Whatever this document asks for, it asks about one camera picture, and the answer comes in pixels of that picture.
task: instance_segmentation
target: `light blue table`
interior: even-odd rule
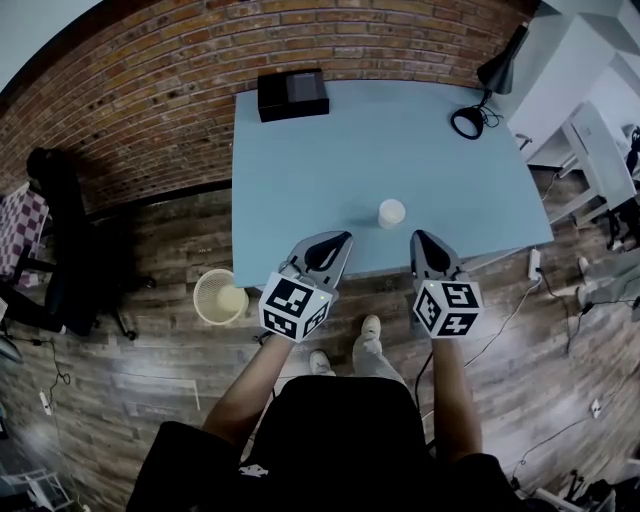
[[[450,114],[479,91],[420,82],[328,82],[331,112],[261,123],[256,91],[236,98],[233,269],[236,285],[264,284],[295,244],[347,230],[346,273],[409,266],[416,229],[461,258],[542,244],[549,221],[506,123],[469,141]],[[402,201],[404,222],[378,226],[378,207]]]

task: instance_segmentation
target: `lamp base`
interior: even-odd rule
[[[470,130],[468,132],[463,131],[461,127],[459,127],[456,123],[456,120],[460,118],[469,121],[475,128],[475,132]],[[476,140],[480,138],[480,135],[482,135],[482,130],[484,129],[484,118],[482,117],[482,112],[480,112],[479,105],[473,107],[464,107],[460,110],[456,110],[451,115],[450,121],[453,129],[458,132],[458,135],[461,135],[465,139]]]

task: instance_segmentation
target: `white sneaker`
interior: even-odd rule
[[[380,319],[376,315],[369,315],[362,322],[362,329],[360,332],[362,334],[373,333],[376,335],[376,338],[380,339],[380,331],[382,330],[382,325],[380,324]]]
[[[582,274],[582,280],[585,282],[585,284],[588,284],[592,281],[592,279],[589,279],[587,273],[589,272],[589,260],[587,260],[587,258],[585,258],[584,256],[580,256],[578,258],[578,267],[580,268],[580,273]]]
[[[325,375],[333,373],[331,371],[331,363],[327,354],[322,350],[314,350],[309,356],[309,366],[311,367],[311,375]]]
[[[576,298],[578,299],[578,304],[580,307],[584,309],[584,307],[590,302],[589,294],[592,291],[592,287],[589,285],[581,285],[576,289]]]

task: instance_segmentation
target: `black chair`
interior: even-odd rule
[[[0,283],[0,298],[8,304],[5,316],[53,332],[61,332],[65,326],[86,336],[99,323],[98,311],[105,309],[122,334],[135,339],[137,334],[124,327],[117,310],[121,294],[132,287],[119,265],[126,247],[109,244],[88,222],[77,176],[60,150],[32,151],[27,172],[39,183],[49,205],[56,264],[29,258],[30,248],[25,247],[12,284],[17,284],[26,269],[51,272],[45,304],[40,306],[9,284]],[[134,281],[155,287],[155,281],[148,277]]]

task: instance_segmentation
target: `paper cup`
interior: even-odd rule
[[[404,205],[397,199],[387,199],[380,205],[378,211],[378,224],[384,229],[393,229],[400,224],[407,211]]]

